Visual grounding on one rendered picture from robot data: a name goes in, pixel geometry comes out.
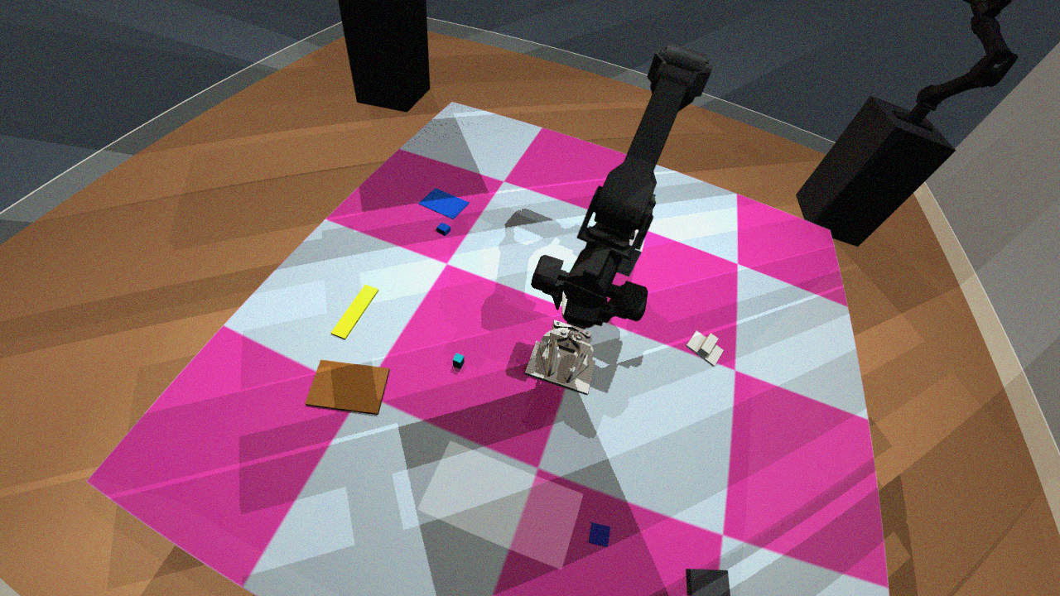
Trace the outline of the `blue flat plate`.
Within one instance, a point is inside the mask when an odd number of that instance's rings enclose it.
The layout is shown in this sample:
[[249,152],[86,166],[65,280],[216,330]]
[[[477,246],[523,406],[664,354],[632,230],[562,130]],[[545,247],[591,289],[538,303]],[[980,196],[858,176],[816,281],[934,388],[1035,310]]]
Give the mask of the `blue flat plate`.
[[460,214],[467,204],[469,201],[457,199],[453,194],[440,191],[437,188],[425,199],[419,203],[420,206],[425,206],[434,210],[437,214],[442,214],[450,220]]

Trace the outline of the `yellow flat bar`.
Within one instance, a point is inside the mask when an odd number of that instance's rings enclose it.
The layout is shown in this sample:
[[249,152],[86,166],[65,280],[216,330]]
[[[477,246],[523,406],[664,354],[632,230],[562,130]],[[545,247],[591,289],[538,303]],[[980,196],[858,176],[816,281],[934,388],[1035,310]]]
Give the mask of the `yellow flat bar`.
[[351,305],[344,311],[344,315],[342,315],[340,322],[332,329],[332,334],[347,340],[349,332],[351,332],[355,325],[359,322],[364,311],[367,310],[369,303],[378,292],[379,288],[375,288],[373,286],[363,286],[359,295],[355,297]]

